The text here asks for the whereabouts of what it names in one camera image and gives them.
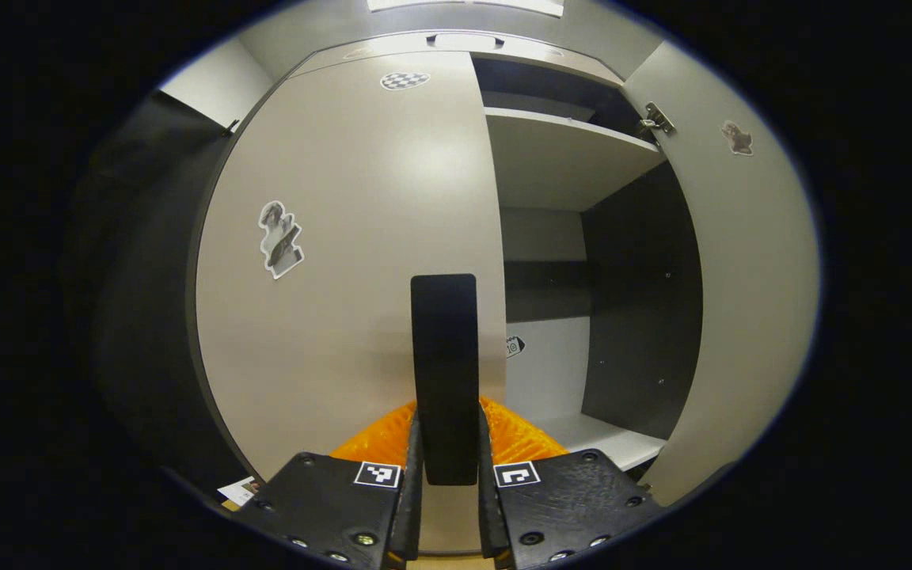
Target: door hinge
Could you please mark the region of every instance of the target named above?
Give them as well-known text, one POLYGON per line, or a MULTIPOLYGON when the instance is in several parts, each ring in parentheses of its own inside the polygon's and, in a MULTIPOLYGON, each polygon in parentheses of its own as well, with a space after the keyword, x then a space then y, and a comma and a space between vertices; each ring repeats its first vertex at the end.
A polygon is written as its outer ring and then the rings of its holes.
POLYGON ((636 137, 652 138, 652 130, 659 129, 664 134, 669 135, 674 132, 674 124, 668 119, 661 109, 656 107, 655 102, 647 103, 647 118, 640 120, 636 127, 636 137))

